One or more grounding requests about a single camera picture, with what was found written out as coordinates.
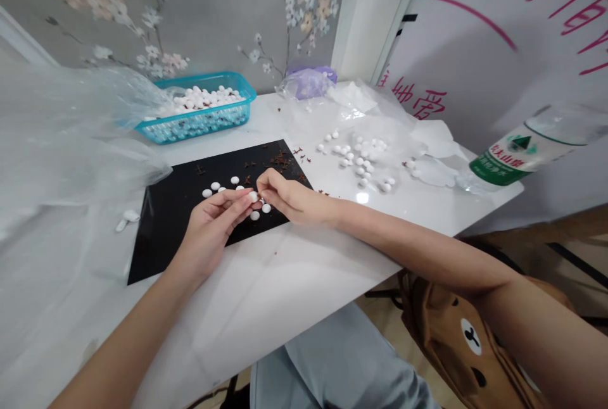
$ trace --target white plastic piece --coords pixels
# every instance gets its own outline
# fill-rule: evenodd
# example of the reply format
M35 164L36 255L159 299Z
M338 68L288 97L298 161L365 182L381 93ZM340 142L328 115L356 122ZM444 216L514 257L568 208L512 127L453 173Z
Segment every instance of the white plastic piece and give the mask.
M118 225L116 226L116 232L117 233L121 233L125 227L127 226L127 220L126 219L121 219L120 222L118 223Z

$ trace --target hand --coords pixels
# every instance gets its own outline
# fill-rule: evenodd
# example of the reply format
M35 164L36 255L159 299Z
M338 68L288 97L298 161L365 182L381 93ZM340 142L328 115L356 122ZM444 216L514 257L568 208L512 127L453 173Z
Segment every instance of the hand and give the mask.
M286 180L274 168L269 168L258 178L257 186L264 201L295 224L336 225L338 200L312 191L297 181Z
M194 207L186 234L171 265L202 283L211 276L222 259L228 237L253 210L262 207L252 204L248 194L253 189L226 189Z

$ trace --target small white object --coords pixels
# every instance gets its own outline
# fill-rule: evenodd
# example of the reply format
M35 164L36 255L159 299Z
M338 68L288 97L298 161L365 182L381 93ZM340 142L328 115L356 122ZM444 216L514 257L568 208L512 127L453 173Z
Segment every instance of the small white object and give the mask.
M118 223L118 225L116 226L116 232L117 233L121 233L125 227L127 226L127 220L126 219L121 219L120 222Z
M138 215L137 212L134 210L125 211L124 213L122 213L122 217L128 220L129 222L139 222L139 220L141 219L141 216Z

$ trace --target forearm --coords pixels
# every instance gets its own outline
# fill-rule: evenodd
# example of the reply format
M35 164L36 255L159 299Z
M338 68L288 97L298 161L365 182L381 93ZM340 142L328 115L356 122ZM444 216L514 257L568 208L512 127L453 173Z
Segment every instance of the forearm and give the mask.
M169 266L50 408L130 407L152 360L199 284Z
M336 202L338 230L465 298L481 296L519 278L506 265L454 238L350 201Z

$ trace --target brown bag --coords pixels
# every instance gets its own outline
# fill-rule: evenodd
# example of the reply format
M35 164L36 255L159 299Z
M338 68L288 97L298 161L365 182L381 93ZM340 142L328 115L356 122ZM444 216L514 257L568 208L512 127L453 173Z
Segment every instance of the brown bag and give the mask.
M443 380L469 409L548 408L534 383L501 347L465 299L403 270L399 273L402 320ZM528 279L574 311L555 287Z

